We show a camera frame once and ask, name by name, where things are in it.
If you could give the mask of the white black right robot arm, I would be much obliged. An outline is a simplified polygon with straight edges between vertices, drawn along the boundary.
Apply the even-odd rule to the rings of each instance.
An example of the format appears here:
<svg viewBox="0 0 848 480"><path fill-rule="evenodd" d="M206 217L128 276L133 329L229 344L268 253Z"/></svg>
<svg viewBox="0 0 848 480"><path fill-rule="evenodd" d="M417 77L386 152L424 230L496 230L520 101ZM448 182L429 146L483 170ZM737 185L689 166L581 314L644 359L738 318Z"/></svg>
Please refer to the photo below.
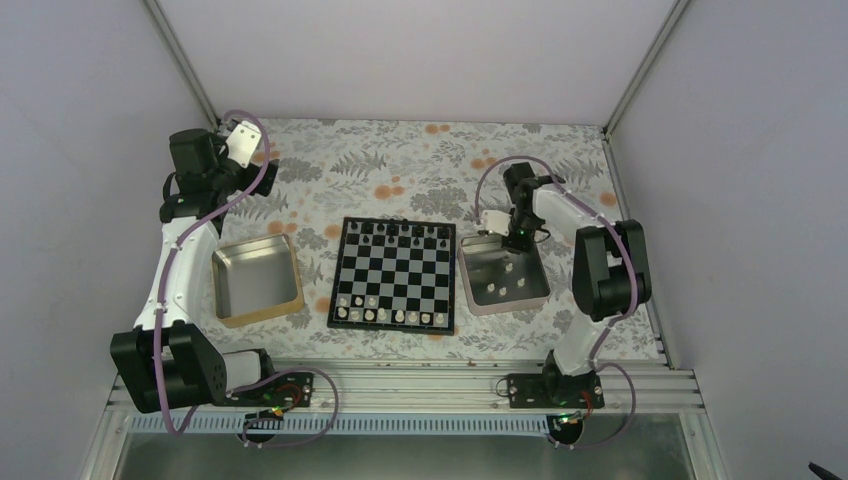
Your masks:
<svg viewBox="0 0 848 480"><path fill-rule="evenodd" d="M635 220L613 223L570 193L552 171L539 176L536 158L510 157L503 174L512 202L503 247L533 249L535 235L551 227L573 241L571 291L584 319L575 321L548 354L541 391L565 407L591 389L595 358L613 326L650 299L652 286L644 229Z"/></svg>

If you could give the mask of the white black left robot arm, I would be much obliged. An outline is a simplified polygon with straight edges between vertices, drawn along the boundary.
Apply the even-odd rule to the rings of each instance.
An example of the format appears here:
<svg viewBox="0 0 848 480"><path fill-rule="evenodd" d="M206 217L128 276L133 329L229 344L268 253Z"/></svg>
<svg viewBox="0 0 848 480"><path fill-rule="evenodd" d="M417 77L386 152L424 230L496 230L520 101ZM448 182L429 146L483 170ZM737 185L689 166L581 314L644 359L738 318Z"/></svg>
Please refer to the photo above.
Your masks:
<svg viewBox="0 0 848 480"><path fill-rule="evenodd" d="M166 178L162 249L145 305L128 332L115 334L110 355L137 410L149 414L215 404L227 390L255 405L270 402L278 377L266 354L222 354L198 326L201 290L210 279L226 212L247 195L269 195L277 167L251 159L270 144L243 120L223 133L188 129L169 138L174 164Z"/></svg>

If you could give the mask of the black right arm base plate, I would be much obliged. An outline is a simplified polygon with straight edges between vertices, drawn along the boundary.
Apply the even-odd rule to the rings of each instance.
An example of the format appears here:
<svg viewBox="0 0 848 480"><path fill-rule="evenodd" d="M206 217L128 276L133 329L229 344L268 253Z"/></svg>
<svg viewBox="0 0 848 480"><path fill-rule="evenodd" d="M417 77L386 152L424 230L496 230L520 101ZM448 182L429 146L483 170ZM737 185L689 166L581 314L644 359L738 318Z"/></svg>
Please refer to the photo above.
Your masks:
<svg viewBox="0 0 848 480"><path fill-rule="evenodd" d="M597 409L605 406L603 387L595 372L553 377L514 373L505 379L513 409Z"/></svg>

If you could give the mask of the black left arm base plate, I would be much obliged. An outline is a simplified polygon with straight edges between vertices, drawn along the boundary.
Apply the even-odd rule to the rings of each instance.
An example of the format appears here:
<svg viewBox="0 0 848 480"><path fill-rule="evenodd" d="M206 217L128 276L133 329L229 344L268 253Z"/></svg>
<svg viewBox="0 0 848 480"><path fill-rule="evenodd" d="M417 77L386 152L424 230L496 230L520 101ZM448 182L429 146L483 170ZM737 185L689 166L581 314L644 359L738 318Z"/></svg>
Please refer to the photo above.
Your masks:
<svg viewBox="0 0 848 480"><path fill-rule="evenodd" d="M262 387L234 393L215 403L215 406L276 410L306 408L310 406L313 383L313 373L294 372L278 377Z"/></svg>

